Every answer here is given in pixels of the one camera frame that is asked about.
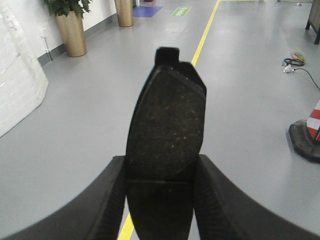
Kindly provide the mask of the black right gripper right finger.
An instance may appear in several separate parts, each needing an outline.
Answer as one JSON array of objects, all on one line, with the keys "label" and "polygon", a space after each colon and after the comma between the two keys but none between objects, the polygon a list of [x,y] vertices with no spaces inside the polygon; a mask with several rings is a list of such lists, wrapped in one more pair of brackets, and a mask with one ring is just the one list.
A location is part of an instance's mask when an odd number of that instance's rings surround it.
[{"label": "black right gripper right finger", "polygon": [[202,240],[318,240],[249,197],[204,154],[196,162],[194,211]]}]

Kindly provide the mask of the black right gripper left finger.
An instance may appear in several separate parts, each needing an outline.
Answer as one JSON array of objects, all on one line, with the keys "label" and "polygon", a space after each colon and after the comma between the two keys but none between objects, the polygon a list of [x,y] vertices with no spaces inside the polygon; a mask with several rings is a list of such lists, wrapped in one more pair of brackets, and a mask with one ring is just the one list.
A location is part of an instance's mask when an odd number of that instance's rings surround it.
[{"label": "black right gripper left finger", "polygon": [[115,240],[126,198],[124,156],[112,158],[77,197],[9,240]]}]

